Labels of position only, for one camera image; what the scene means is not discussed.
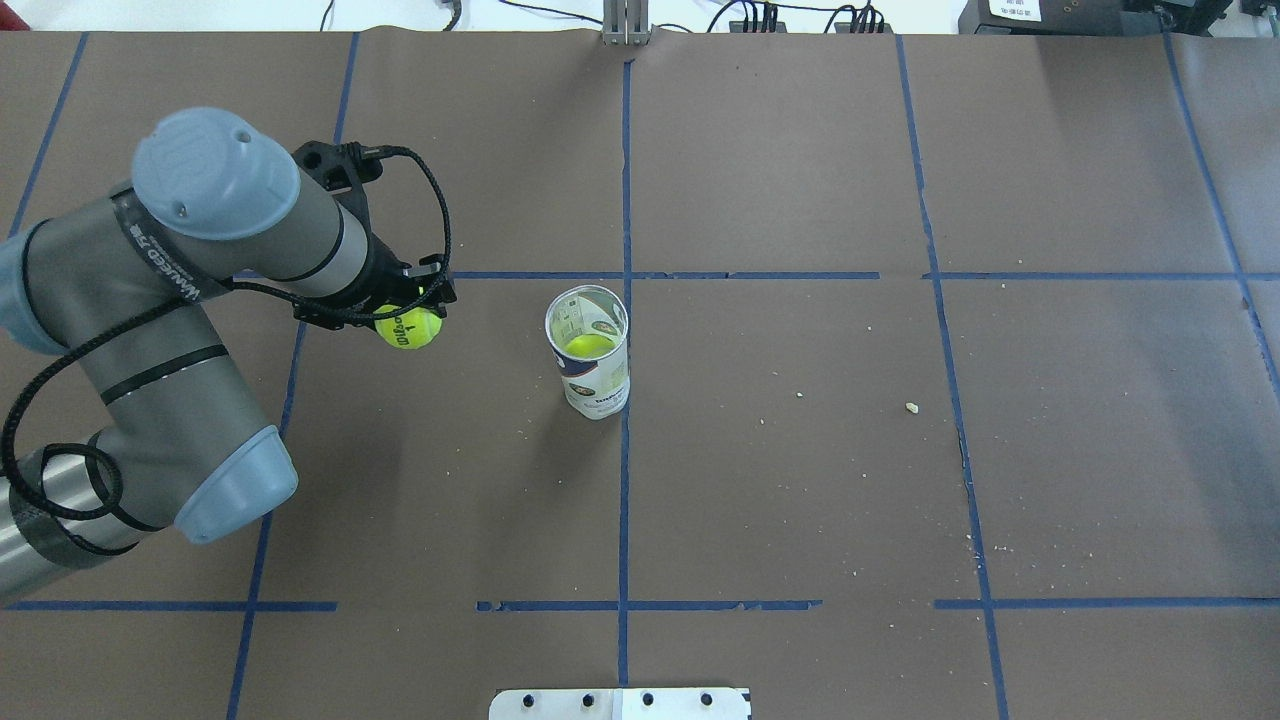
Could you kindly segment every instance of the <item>robotic arm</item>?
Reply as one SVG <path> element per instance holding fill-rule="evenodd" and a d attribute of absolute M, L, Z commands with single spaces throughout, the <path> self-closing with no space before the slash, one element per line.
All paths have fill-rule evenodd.
<path fill-rule="evenodd" d="M 444 254 L 417 265 L 372 233 L 364 195 L 397 155 L 419 164 L 444 214 Z M 170 524 L 207 543 L 293 493 L 279 433 L 200 302 L 255 290 L 288 300 L 301 320 L 415 347 L 456 300 L 448 265 L 444 197 L 412 151 L 308 142 L 291 156 L 212 108 L 161 120 L 129 184 L 0 243 L 0 324 L 63 356 L 4 425 L 0 607 Z M 246 269 L 276 287 L 234 279 Z M 77 360 L 114 425 L 17 459 L 23 411 Z"/>

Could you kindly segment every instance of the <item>white bracket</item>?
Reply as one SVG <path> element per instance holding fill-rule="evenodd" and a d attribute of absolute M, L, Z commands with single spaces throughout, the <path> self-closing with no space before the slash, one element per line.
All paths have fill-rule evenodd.
<path fill-rule="evenodd" d="M 604 0 L 605 45 L 649 45 L 649 0 Z"/>
<path fill-rule="evenodd" d="M 751 720 L 751 692 L 739 688 L 503 691 L 489 720 Z"/>

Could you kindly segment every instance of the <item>green tennis ball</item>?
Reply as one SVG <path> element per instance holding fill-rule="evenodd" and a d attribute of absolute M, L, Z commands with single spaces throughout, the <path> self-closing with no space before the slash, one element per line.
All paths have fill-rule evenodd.
<path fill-rule="evenodd" d="M 379 313 L 398 310 L 394 305 L 383 305 Z M 403 315 L 396 315 L 387 320 L 375 320 L 374 329 L 387 341 L 387 345 L 401 350 L 417 350 L 435 340 L 440 334 L 444 320 L 422 307 L 415 307 Z"/>

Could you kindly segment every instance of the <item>metal clamp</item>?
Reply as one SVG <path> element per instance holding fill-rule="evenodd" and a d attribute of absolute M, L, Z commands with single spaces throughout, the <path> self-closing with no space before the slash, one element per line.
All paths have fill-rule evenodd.
<path fill-rule="evenodd" d="M 649 45 L 649 0 L 604 0 L 605 45 Z"/>

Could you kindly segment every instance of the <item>tennis ball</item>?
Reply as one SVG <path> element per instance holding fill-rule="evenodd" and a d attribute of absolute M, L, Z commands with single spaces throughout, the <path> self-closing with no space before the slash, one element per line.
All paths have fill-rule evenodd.
<path fill-rule="evenodd" d="M 383 305 L 379 313 L 398 310 L 394 305 Z M 396 315 L 387 320 L 375 320 L 374 329 L 387 341 L 387 345 L 401 350 L 417 350 L 431 342 L 440 333 L 444 320 L 439 315 L 415 307 L 403 315 Z"/>

